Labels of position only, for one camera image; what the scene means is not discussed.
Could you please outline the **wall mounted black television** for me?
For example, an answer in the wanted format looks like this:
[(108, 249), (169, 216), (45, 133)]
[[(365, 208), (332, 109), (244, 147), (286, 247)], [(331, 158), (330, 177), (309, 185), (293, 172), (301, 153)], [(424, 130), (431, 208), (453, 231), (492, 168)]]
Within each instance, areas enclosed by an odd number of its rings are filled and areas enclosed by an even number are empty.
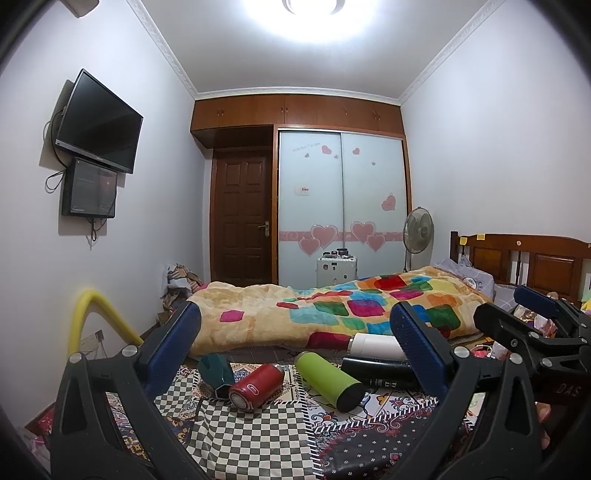
[(143, 116), (88, 71), (81, 70), (63, 109), (55, 145), (131, 174)]

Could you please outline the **white box appliance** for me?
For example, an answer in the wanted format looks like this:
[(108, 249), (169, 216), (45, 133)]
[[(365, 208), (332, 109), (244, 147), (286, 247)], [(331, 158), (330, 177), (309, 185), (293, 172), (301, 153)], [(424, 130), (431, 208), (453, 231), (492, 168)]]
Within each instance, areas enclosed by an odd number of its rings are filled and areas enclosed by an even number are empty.
[(325, 251), (317, 260), (317, 286), (327, 287), (358, 278), (358, 260), (348, 248)]

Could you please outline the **white bottle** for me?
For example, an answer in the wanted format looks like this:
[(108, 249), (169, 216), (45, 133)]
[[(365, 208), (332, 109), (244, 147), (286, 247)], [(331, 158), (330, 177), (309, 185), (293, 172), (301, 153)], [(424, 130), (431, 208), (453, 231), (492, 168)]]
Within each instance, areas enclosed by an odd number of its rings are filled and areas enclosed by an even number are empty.
[(398, 340), (388, 335), (356, 333), (349, 340), (348, 353), (353, 357), (370, 360), (407, 360)]

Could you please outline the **dark teal faceted cup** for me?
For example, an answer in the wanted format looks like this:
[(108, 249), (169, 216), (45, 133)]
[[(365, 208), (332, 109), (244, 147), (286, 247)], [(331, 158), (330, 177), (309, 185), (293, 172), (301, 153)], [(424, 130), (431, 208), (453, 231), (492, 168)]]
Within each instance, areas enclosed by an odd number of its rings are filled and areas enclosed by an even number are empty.
[(211, 353), (201, 357), (197, 370), (216, 399), (228, 400), (229, 390), (235, 385), (235, 373), (224, 355)]

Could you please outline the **pile of clothes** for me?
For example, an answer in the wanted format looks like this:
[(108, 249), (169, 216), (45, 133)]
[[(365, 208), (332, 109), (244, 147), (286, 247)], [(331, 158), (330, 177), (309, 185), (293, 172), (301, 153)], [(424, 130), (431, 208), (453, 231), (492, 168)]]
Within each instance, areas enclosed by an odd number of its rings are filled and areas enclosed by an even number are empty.
[(173, 315), (179, 304), (197, 293), (204, 285), (200, 276), (185, 266), (178, 263), (167, 265), (163, 276), (162, 309), (157, 314), (158, 323), (163, 325)]

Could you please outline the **wall power socket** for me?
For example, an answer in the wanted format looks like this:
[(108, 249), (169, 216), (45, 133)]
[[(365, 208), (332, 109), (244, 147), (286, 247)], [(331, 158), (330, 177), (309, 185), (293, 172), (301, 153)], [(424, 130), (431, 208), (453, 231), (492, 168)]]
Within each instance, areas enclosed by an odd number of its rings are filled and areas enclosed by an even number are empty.
[(93, 359), (105, 358), (106, 350), (104, 348), (104, 334), (102, 330), (97, 330), (94, 333), (82, 338), (80, 340), (79, 351), (86, 356)]

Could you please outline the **patterned checkered bed sheet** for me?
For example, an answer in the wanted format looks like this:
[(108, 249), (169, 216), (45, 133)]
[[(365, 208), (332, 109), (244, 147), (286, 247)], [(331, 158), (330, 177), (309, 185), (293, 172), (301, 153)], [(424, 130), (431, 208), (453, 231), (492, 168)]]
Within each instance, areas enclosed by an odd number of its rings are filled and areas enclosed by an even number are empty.
[(211, 436), (193, 440), (195, 459), (153, 403), (159, 378), (176, 363), (158, 363), (133, 345), (90, 360), (70, 355), (62, 377), (52, 433), (55, 479), (308, 479), (318, 473), (314, 433), (297, 407), (253, 413), (207, 407)]

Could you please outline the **standing electric fan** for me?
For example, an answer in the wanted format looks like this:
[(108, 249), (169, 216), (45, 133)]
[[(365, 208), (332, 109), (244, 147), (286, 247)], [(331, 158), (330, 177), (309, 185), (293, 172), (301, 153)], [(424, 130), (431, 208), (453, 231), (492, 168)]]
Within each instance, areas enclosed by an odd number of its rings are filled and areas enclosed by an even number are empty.
[(423, 253), (430, 245), (433, 236), (434, 222), (430, 212), (423, 207), (412, 210), (405, 220), (403, 229), (406, 271), (412, 269), (413, 256)]

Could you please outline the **brown wooden door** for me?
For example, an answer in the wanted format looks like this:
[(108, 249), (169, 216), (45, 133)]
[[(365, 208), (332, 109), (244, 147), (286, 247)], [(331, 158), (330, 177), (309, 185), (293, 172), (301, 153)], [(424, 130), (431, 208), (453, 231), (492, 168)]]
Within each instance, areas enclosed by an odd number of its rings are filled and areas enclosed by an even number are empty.
[(212, 280), (238, 287), (273, 281), (270, 167), (269, 148), (214, 152), (209, 212)]

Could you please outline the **white air conditioner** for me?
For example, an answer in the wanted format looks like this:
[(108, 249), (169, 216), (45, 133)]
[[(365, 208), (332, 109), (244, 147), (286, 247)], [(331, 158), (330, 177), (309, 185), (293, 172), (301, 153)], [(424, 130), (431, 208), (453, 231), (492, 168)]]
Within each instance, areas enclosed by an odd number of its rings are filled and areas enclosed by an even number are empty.
[(92, 12), (99, 5), (99, 0), (61, 0), (61, 3), (76, 18), (82, 18)]

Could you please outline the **black thermos bottle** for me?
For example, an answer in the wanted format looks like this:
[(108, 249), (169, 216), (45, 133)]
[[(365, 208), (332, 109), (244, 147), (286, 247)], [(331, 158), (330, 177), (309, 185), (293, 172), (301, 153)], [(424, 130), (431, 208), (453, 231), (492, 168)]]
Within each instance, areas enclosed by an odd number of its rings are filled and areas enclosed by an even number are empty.
[(370, 360), (348, 356), (342, 359), (341, 370), (368, 387), (424, 391), (417, 375), (406, 361)]

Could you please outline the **colourful patchwork blanket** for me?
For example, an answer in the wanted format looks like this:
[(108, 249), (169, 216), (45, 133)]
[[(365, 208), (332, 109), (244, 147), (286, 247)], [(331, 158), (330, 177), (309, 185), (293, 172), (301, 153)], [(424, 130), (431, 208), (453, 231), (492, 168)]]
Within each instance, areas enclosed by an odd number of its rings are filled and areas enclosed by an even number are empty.
[(211, 282), (190, 297), (201, 314), (190, 354), (252, 347), (344, 350), (353, 335), (390, 334), (391, 310), (400, 302), (445, 338), (466, 337), (478, 332), (476, 308), (491, 299), (432, 266), (308, 290)]

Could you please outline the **red thermos bottle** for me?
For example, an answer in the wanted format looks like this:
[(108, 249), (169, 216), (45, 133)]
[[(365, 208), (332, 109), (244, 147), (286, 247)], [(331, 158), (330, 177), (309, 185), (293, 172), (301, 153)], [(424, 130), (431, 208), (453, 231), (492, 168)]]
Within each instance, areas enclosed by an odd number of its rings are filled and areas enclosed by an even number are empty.
[(271, 364), (260, 365), (230, 387), (228, 399), (240, 410), (256, 410), (283, 388), (283, 379), (284, 372), (280, 368)]

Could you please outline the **wooden bed headboard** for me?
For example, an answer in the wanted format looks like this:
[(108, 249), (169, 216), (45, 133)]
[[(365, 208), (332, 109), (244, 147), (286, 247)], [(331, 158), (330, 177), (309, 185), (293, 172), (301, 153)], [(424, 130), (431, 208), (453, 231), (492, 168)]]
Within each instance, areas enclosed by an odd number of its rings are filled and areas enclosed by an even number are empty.
[(450, 233), (450, 258), (466, 257), (500, 285), (555, 292), (579, 305), (590, 286), (590, 244), (578, 239), (529, 234)]

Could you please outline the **green bottle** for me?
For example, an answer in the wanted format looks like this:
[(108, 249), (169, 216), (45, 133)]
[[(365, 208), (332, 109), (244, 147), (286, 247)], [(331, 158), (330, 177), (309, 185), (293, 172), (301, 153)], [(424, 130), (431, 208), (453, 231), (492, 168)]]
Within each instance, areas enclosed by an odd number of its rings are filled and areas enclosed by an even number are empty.
[(301, 378), (339, 412), (355, 410), (367, 393), (363, 383), (315, 352), (301, 352), (294, 366)]

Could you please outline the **grey pillow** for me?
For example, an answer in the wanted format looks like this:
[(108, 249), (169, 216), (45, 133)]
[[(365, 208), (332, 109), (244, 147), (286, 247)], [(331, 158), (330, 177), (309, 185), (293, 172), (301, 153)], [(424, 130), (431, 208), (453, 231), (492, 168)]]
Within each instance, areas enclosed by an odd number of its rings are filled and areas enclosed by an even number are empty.
[(434, 263), (433, 266), (456, 275), (470, 287), (488, 296), (496, 306), (505, 311), (512, 312), (517, 307), (514, 286), (497, 283), (492, 274), (474, 268), (469, 261), (457, 263), (447, 258)]

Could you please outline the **small wall mounted monitor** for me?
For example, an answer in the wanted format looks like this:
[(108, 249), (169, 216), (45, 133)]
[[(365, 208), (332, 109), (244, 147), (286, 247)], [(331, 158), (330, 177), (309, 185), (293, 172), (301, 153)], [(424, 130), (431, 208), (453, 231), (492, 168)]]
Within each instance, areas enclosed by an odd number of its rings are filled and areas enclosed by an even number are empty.
[(117, 173), (74, 158), (66, 168), (61, 214), (90, 219), (115, 217)]

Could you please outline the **wardrobe with heart stickers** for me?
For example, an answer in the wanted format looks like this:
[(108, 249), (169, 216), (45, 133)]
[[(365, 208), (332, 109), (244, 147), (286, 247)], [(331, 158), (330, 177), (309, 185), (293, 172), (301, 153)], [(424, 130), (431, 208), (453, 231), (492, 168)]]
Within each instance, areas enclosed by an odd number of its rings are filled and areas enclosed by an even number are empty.
[[(317, 260), (348, 248), (358, 278), (405, 268), (412, 208), (401, 108), (308, 94), (218, 97), (195, 103), (191, 134), (206, 149), (271, 151), (273, 281), (317, 286)], [(211, 212), (211, 189), (209, 189)]]

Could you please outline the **ceiling lamp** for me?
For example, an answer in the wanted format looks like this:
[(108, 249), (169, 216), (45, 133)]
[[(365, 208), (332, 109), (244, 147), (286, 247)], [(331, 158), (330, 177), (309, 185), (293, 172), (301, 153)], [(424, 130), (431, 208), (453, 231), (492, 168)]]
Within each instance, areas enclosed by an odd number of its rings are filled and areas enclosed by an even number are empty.
[(383, 1), (240, 1), (242, 14), (270, 36), (301, 45), (341, 44), (378, 21)]

